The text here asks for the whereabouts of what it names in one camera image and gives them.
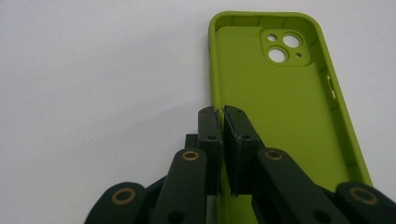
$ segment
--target green phone case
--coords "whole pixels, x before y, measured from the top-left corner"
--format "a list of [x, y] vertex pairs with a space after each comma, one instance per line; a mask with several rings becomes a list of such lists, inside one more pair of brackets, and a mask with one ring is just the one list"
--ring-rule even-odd
[[[286, 150], [323, 188], [335, 190], [351, 180], [372, 184], [323, 34], [312, 18], [221, 12], [210, 22], [209, 42], [212, 105], [243, 109], [265, 145]], [[274, 50], [284, 62], [273, 61]], [[219, 223], [256, 223], [250, 197], [229, 196], [223, 178]]]

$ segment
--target phone case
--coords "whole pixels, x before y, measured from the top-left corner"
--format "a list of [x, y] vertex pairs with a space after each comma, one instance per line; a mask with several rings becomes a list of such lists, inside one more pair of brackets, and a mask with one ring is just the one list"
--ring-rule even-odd
[[[286, 150], [325, 189], [351, 180], [372, 184], [312, 18], [221, 12], [210, 22], [209, 45], [212, 105], [243, 109], [265, 145]], [[256, 223], [250, 197], [228, 196], [226, 183], [219, 223]]]

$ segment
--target lime green silicone case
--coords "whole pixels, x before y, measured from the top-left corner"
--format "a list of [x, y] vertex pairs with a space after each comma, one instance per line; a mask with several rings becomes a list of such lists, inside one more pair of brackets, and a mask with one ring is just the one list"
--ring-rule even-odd
[[[290, 35], [298, 47], [285, 44]], [[312, 18], [221, 12], [210, 22], [209, 42], [212, 105], [243, 109], [265, 145], [286, 150], [326, 189], [350, 180], [372, 184], [323, 34]], [[271, 59], [273, 49], [284, 52], [284, 62]], [[219, 223], [257, 223], [250, 197], [229, 196], [222, 176]]]

